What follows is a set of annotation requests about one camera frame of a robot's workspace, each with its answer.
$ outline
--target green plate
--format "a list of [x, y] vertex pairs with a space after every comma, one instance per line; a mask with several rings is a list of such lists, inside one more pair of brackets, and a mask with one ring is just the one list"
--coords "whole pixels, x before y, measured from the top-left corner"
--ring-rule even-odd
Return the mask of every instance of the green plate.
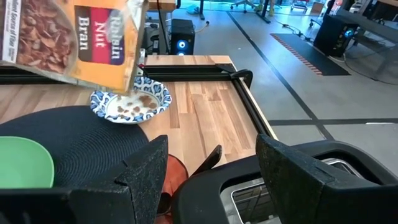
[[54, 163], [41, 144], [0, 136], [0, 189], [49, 188], [53, 182]]

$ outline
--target concrete floor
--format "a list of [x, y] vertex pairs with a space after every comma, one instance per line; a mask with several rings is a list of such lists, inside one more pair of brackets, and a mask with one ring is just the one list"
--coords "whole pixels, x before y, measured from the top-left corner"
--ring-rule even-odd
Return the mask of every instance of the concrete floor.
[[[270, 36], [291, 33], [279, 21], [314, 37], [318, 27], [308, 29], [309, 16], [275, 14], [270, 24], [253, 13], [205, 11], [205, 16], [210, 26], [197, 33], [195, 54], [229, 55], [238, 69], [253, 71], [251, 91], [282, 142], [322, 140], [324, 132], [318, 125], [334, 139], [360, 147], [398, 175], [398, 124], [366, 124], [380, 122], [379, 118], [398, 120], [398, 86], [358, 75], [343, 63], [339, 64], [351, 76], [318, 76]], [[196, 28], [205, 24], [183, 9], [172, 17], [191, 19]], [[374, 61], [357, 60], [351, 67], [360, 70]]]

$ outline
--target raisin nut bran box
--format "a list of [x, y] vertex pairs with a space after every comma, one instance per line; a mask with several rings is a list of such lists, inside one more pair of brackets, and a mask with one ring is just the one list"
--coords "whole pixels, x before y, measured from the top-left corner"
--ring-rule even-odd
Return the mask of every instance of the raisin nut bran box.
[[1, 63], [127, 93], [146, 9], [147, 0], [0, 0]]

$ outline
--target computer tower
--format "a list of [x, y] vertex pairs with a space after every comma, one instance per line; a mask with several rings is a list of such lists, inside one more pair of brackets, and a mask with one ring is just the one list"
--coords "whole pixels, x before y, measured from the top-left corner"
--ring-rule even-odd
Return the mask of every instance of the computer tower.
[[313, 42], [314, 47], [326, 56], [343, 56], [358, 24], [341, 16], [326, 15]]
[[191, 20], [172, 19], [170, 54], [193, 55], [195, 29]]

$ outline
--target blue light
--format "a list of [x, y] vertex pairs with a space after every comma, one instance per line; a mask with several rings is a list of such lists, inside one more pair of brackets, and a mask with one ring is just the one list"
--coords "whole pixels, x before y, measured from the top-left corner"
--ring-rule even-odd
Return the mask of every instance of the blue light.
[[188, 47], [188, 43], [185, 40], [179, 40], [177, 41], [177, 48], [179, 50], [185, 50]]
[[351, 38], [352, 36], [354, 36], [354, 30], [353, 29], [348, 29], [345, 33], [344, 36], [346, 38]]

